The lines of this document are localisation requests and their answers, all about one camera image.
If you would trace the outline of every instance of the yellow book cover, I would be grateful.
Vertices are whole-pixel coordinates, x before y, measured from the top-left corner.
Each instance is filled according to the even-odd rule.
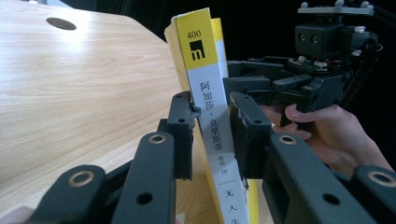
[[[233,153],[228,106],[222,78],[228,76],[220,19],[209,8],[175,16],[165,29],[183,91],[190,91],[202,114],[194,130],[206,175],[226,224],[259,223],[256,182],[241,180]]]

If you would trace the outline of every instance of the dark background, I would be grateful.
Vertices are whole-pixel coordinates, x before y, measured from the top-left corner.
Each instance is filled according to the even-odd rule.
[[[224,1],[224,0],[65,0],[71,7],[129,16],[163,39],[164,29],[173,16],[210,7],[212,18],[221,18],[228,60],[246,60],[263,56],[298,56],[294,50],[294,26],[312,21],[298,15],[302,1]],[[76,6],[74,2],[85,2]],[[333,6],[335,1],[308,1],[309,6]],[[347,110],[355,114],[364,130],[377,142],[383,154],[396,169],[396,1],[370,1],[373,17],[345,18],[345,25],[364,25],[378,35],[384,47],[380,58]],[[389,18],[380,9],[385,9]]]

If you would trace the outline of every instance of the black logo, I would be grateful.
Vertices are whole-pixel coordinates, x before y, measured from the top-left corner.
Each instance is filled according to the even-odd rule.
[[[200,60],[205,57],[204,46],[202,45],[202,40],[196,40],[190,42],[191,56],[192,59]]]

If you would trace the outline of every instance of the wood grain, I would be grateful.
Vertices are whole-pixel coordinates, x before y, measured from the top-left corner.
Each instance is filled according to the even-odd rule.
[[[36,207],[72,167],[131,160],[181,88],[166,43],[131,18],[2,0],[0,22],[1,217]],[[197,151],[193,180],[177,181],[177,212],[219,223]]]

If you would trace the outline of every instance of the wooden table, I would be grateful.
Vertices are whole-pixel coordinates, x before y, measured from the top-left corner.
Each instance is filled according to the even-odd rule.
[[[131,18],[0,1],[0,217],[36,207],[72,167],[131,160],[178,92],[168,46]],[[177,212],[219,223],[196,145]]]

